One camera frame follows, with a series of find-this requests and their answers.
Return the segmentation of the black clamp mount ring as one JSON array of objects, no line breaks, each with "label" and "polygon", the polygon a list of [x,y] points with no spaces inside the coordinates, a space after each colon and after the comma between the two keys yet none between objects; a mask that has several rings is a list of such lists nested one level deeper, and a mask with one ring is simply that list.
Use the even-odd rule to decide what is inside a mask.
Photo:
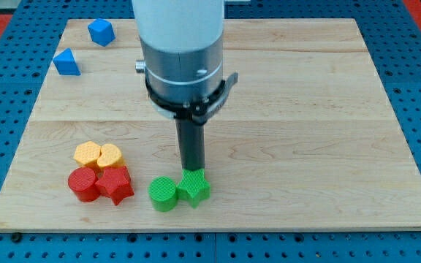
[{"label": "black clamp mount ring", "polygon": [[165,118],[191,121],[202,126],[212,118],[225,104],[231,88],[238,82],[239,74],[232,73],[226,80],[222,80],[219,87],[210,95],[193,102],[171,102],[153,91],[148,82],[145,86],[148,97],[155,110]]}]

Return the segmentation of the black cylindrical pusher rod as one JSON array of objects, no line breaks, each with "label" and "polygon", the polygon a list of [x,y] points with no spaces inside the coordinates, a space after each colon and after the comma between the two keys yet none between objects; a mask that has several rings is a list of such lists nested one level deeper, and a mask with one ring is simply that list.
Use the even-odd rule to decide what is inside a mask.
[{"label": "black cylindrical pusher rod", "polygon": [[190,171],[205,167],[204,128],[188,120],[175,121],[183,169]]}]

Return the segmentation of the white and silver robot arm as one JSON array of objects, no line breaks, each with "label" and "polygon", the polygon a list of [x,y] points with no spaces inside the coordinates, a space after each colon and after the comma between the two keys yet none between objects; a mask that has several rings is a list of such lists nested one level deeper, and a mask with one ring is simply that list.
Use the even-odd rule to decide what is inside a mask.
[{"label": "white and silver robot arm", "polygon": [[238,74],[223,76],[223,0],[132,0],[151,103],[175,120],[184,169],[205,166],[204,125],[225,104]]}]

